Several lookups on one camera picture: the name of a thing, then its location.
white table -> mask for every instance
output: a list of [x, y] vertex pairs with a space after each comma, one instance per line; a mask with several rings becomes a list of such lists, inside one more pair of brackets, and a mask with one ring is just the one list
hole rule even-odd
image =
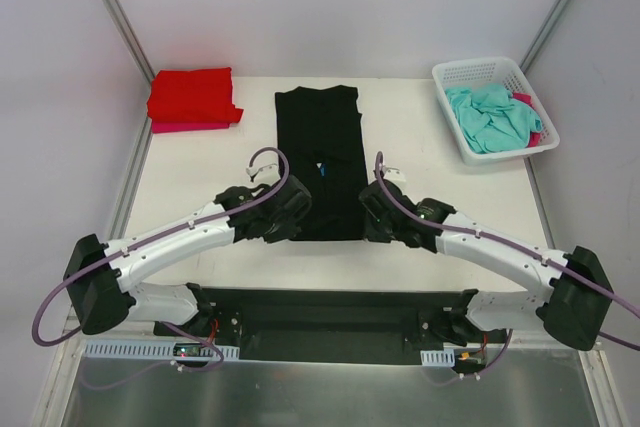
[[[485, 167], [462, 163], [437, 105], [433, 81], [331, 78], [235, 78], [245, 109], [228, 130], [155, 135], [129, 219], [135, 235], [182, 217], [232, 185], [246, 185], [251, 154], [276, 146], [275, 92], [298, 86], [358, 88], [369, 180], [378, 150], [407, 176], [414, 201], [433, 197], [482, 223], [545, 245], [522, 160]], [[275, 160], [263, 154], [261, 162]], [[399, 243], [244, 241], [186, 259], [148, 279], [159, 284], [371, 291], [522, 290], [463, 260]]]

white plastic basket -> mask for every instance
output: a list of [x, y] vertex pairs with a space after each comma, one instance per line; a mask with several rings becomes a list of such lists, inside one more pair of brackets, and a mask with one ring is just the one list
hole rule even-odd
[[[551, 119], [544, 110], [540, 100], [531, 88], [526, 77], [513, 60], [507, 57], [485, 57], [480, 59], [459, 60], [436, 65], [433, 70], [433, 80], [436, 82], [438, 101], [444, 116], [455, 135], [462, 160], [469, 165], [485, 164], [499, 160], [526, 157], [545, 150], [555, 149], [560, 143], [560, 137]], [[533, 108], [542, 120], [543, 130], [540, 143], [536, 147], [495, 154], [476, 154], [471, 150], [462, 129], [456, 120], [453, 109], [449, 104], [445, 90], [458, 85], [477, 89], [483, 85], [497, 83], [504, 85], [512, 92], [520, 92], [531, 96]]]

red towel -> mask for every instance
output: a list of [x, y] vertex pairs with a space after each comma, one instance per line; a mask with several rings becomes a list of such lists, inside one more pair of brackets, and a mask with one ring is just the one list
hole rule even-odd
[[242, 109], [232, 103], [231, 68], [162, 70], [151, 83], [149, 117], [156, 122], [237, 123]]
[[[533, 101], [531, 100], [530, 95], [514, 92], [513, 98], [516, 100], [519, 100], [520, 102], [524, 102], [525, 104], [527, 104], [529, 107], [533, 109]], [[527, 148], [535, 147], [539, 143], [540, 143], [540, 132], [531, 132], [531, 136], [529, 137], [529, 145], [527, 145]]]

turquoise towel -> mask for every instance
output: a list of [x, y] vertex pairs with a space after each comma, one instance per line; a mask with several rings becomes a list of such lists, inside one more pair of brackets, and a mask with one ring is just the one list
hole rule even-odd
[[451, 87], [446, 94], [469, 147], [477, 154], [524, 149], [531, 132], [542, 131], [536, 111], [513, 99], [500, 84], [475, 91]]

white wall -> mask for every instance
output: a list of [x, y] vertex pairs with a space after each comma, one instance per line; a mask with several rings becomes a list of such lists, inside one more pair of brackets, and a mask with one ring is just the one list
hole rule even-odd
[[[614, 290], [640, 304], [640, 0], [575, 0], [529, 79], [560, 133], [534, 158], [559, 247], [594, 250]], [[640, 343], [617, 306], [605, 331]], [[640, 357], [607, 346], [632, 425], [640, 425]]]
[[0, 0], [0, 12], [0, 424], [20, 427], [54, 353], [31, 320], [75, 241], [105, 234], [147, 86], [101, 0]]
[[120, 0], [154, 69], [431, 76], [444, 60], [522, 60], [555, 0]]

